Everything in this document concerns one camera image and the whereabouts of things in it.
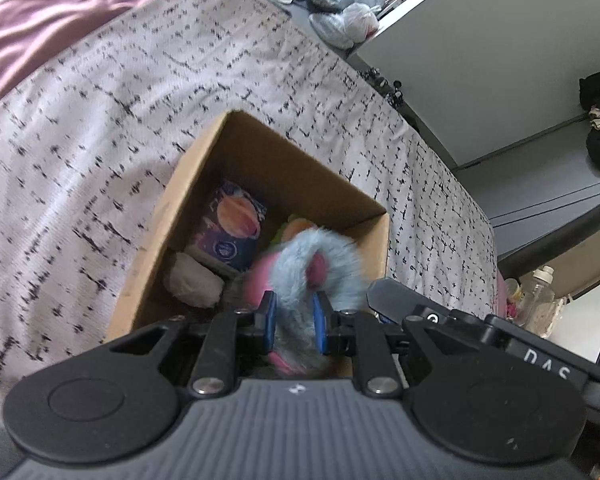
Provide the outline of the black and white furry toy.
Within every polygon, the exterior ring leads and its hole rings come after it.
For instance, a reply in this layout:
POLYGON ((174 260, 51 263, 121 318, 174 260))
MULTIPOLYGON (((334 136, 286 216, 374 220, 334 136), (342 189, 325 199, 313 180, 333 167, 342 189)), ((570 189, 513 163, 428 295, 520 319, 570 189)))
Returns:
POLYGON ((194 258, 176 252, 163 274, 163 286, 170 294, 193 308, 212 309, 221 300, 224 281, 194 258))

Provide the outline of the grey plush mouse toy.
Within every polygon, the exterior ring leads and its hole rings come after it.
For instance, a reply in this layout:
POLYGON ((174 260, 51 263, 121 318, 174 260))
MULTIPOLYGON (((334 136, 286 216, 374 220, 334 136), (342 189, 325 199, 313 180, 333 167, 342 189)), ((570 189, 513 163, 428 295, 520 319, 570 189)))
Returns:
POLYGON ((331 230, 309 228, 279 243, 240 277, 239 300, 260 306, 276 297, 274 344, 268 360, 283 376, 318 377, 334 360, 317 349, 312 296, 324 292, 335 310, 360 310, 368 281, 358 245, 331 230))

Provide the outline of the blue Vinda tissue pack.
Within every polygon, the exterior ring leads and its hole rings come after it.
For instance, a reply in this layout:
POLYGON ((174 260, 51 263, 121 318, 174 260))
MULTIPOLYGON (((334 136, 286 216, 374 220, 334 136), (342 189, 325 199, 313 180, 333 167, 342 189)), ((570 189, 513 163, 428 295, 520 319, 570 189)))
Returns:
POLYGON ((233 276, 247 271, 268 208, 229 180, 212 193, 184 252, 216 273, 233 276))

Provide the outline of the orange burger plush toy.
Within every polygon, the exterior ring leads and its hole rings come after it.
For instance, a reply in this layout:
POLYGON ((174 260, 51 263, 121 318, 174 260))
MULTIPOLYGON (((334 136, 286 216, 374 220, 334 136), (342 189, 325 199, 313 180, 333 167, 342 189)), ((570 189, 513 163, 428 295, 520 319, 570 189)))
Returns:
POLYGON ((275 233, 271 240, 271 247, 275 247, 279 244, 288 243, 293 240, 299 233, 309 230, 316 229, 317 225, 303 217, 299 217, 296 214, 291 214, 287 221, 284 222, 275 233))

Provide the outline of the clear bottle white cap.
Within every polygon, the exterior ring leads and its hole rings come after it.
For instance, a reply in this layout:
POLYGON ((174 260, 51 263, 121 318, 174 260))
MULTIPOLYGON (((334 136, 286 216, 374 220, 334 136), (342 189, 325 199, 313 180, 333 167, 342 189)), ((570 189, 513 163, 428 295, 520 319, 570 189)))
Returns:
POLYGON ((519 326, 546 338, 554 318, 555 293, 552 289, 554 269, 541 266, 521 283, 521 300, 516 321, 519 326))

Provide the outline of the brown cardboard box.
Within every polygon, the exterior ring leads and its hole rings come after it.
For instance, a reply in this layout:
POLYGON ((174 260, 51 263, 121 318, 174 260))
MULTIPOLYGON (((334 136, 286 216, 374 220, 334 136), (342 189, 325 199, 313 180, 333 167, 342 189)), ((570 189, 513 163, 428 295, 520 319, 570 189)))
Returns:
POLYGON ((245 185, 271 207, 258 246, 273 238, 284 214, 307 214, 352 238, 364 276, 386 272, 389 216, 383 206, 244 112, 228 112, 181 157, 158 201, 133 261, 102 346, 120 375, 189 385, 210 323, 195 323, 156 279, 166 256, 183 247, 212 185, 222 177, 245 185))

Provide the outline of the white black patterned bed sheet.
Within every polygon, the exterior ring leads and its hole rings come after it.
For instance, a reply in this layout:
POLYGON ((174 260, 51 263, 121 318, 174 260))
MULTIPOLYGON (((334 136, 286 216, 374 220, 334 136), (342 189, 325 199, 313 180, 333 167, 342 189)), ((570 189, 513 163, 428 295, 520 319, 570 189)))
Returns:
POLYGON ((351 66, 266 0, 154 0, 0 102, 0 422, 17 380, 102 340, 178 160, 224 110, 386 206, 390 276, 494 309, 486 215, 351 66))

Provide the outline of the clear plastic bag on floor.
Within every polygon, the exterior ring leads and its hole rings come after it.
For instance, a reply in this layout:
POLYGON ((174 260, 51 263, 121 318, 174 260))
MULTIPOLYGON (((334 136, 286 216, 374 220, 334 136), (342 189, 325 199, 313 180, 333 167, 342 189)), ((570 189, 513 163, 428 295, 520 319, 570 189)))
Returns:
POLYGON ((347 35, 346 24, 340 14, 312 13, 309 15, 309 22, 325 44, 343 51, 354 47, 354 42, 347 35))

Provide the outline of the white plastic bag red print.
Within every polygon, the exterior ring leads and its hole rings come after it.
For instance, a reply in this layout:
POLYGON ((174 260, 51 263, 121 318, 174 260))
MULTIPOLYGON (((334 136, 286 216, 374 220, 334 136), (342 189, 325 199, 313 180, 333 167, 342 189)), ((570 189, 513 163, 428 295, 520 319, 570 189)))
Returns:
POLYGON ((362 44, 379 28, 378 19, 372 8, 365 3, 352 3, 341 13, 344 33, 354 44, 362 44))

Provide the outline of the brown board black frame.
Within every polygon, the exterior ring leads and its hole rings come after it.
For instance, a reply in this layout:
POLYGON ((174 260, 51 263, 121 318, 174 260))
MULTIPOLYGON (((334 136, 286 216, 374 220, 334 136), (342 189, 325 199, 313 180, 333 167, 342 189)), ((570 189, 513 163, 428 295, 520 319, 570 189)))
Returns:
POLYGON ((600 284, 600 205, 498 258, 502 278, 518 281, 542 266, 554 269, 557 297, 578 298, 600 284))

